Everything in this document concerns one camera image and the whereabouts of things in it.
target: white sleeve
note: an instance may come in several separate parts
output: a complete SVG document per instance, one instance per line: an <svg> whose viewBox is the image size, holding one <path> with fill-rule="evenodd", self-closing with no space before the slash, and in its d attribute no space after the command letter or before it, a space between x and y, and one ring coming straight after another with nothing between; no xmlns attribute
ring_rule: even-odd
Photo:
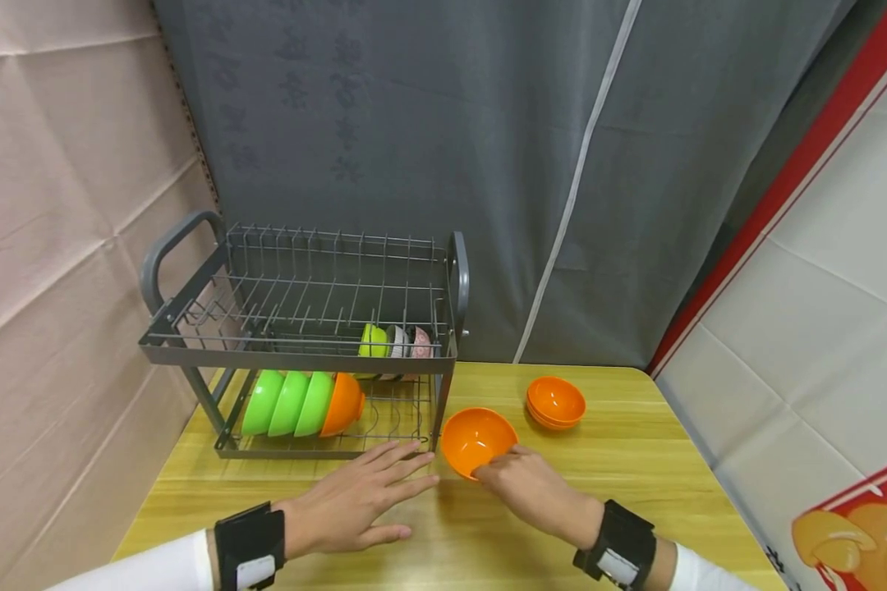
<svg viewBox="0 0 887 591"><path fill-rule="evenodd" d="M734 574L722 570L691 549L678 547L678 567L670 591L757 591Z"/></svg>
<svg viewBox="0 0 887 591"><path fill-rule="evenodd" d="M207 530L83 573L47 591L214 591Z"/></svg>

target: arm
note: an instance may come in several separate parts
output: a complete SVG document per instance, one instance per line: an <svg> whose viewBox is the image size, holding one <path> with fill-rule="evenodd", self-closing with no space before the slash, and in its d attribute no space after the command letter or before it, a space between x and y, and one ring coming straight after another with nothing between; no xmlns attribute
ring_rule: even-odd
<svg viewBox="0 0 887 591"><path fill-rule="evenodd" d="M595 545L604 503L576 491L529 448L514 446L474 475L517 517L581 550ZM656 539L654 565L642 591L749 591L732 574L678 543Z"/></svg>
<svg viewBox="0 0 887 591"><path fill-rule="evenodd" d="M433 454L403 460L419 446L387 442L373 447L321 479L299 497L282 499L272 510L282 510L286 521L286 559L306 554L356 552L406 540L405 525L375 526L392 506L432 488L437 475L405 480L428 465ZM202 529L110 565L96 568L49 591L214 591L219 566L212 529Z"/></svg>

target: red trim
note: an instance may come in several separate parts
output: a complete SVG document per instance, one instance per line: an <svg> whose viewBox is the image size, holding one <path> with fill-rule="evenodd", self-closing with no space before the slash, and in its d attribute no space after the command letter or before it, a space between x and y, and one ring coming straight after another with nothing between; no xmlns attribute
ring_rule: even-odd
<svg viewBox="0 0 887 591"><path fill-rule="evenodd" d="M843 497L844 494L848 494L849 492L853 491L854 489L860 488L862 485L877 484L878 486L880 486L880 480L883 479L886 475L887 475L887 467L884 468L884 470L881 470L880 472L878 472L877 474L873 474L870 478L863 479L860 483L857 483L852 487L848 487L847 489L844 489L843 491L838 492L833 497L823 500L823 502L820 502L816 506L813 506L810 509L810 511L814 511L816 509L823 509L823 508L825 508L825 506L828 506L829 504L836 502L836 500Z"/></svg>
<svg viewBox="0 0 887 591"><path fill-rule="evenodd" d="M735 272L734 269L738 262L744 256L743 265L748 262L752 253L755 253L755 250L749 253L749 249L756 243L756 239L760 239L760 243L765 239L764 236L760 238L762 230L785 206L788 197L796 191L801 181L809 175L825 151L834 143L834 139L848 124L850 118L854 116L854 112L877 86L880 77L886 71L887 10L884 17L881 17L880 23L871 32L871 37L868 37L863 44L861 52L854 58L848 72L844 74L843 79L834 89L834 94L831 94L831 98L818 114L815 123L811 124L808 133L794 150L792 156L788 158L772 186L769 187L765 195L762 195L756 210L749 217L747 223L742 226L723 256L719 258L716 268L713 268L710 275L707 276L699 291L691 299L690 304L687 304L670 324L663 340L657 346L654 359L647 367L647 372L651 373L654 378L657 376L654 374L657 365L660 365L661 360L669 361L668 352L675 343L679 348L679 345L686 341L688 328L691 328L693 323L710 309L712 301L716 301L716 299L710 301L713 294L717 296L722 294L725 286L729 285L726 282L724 286L725 279L729 277L731 281L735 278L738 269Z"/></svg>

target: orange bowl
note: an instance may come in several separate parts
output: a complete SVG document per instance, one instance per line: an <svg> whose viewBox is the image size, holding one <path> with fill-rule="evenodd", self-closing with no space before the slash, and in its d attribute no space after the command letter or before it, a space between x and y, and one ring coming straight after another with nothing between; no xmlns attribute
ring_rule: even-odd
<svg viewBox="0 0 887 591"><path fill-rule="evenodd" d="M585 416L585 397L578 388L552 375L532 380L526 400L539 415L555 423L575 424Z"/></svg>
<svg viewBox="0 0 887 591"><path fill-rule="evenodd" d="M574 427L574 425L581 422L581 419L575 419L575 421L559 421L559 419L545 416L545 413L536 409L528 398L526 398L526 409L529 410L530 415L537 416L539 419L543 419L543 421L547 423L560 425L560 427L562 427L562 425L566 425L566 427Z"/></svg>
<svg viewBox="0 0 887 591"><path fill-rule="evenodd" d="M441 452L464 479L519 443L516 429L494 410L464 409L450 417L441 432Z"/></svg>
<svg viewBox="0 0 887 591"><path fill-rule="evenodd" d="M323 430L319 437L332 437L342 433L361 418L364 409L365 393L361 391L358 380L349 373L337 373L332 402L328 406L328 414L325 415Z"/></svg>
<svg viewBox="0 0 887 591"><path fill-rule="evenodd" d="M529 410L529 415L532 417L532 419L535 420L536 423L541 424L542 427L552 431L564 431L566 429L575 427L576 424L579 424L579 421L575 421L574 423L569 424L556 423L552 421L552 419L547 419L544 416L539 415L538 410L533 409L532 405L530 405L528 402L526 403L526 410Z"/></svg>

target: hand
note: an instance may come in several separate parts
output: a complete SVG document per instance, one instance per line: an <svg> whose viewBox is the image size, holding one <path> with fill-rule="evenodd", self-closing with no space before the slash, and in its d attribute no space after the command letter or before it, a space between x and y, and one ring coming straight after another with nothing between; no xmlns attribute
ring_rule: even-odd
<svg viewBox="0 0 887 591"><path fill-rule="evenodd" d="M541 455L513 446L473 472L516 517L582 550L598 539L604 505L576 491Z"/></svg>
<svg viewBox="0 0 887 591"><path fill-rule="evenodd" d="M402 460L420 445L387 442L373 447L321 479L300 497L274 503L286 514L286 558L313 552L356 552L411 537L405 525L375 526L392 506L432 488L437 475L401 483L428 465L432 453Z"/></svg>

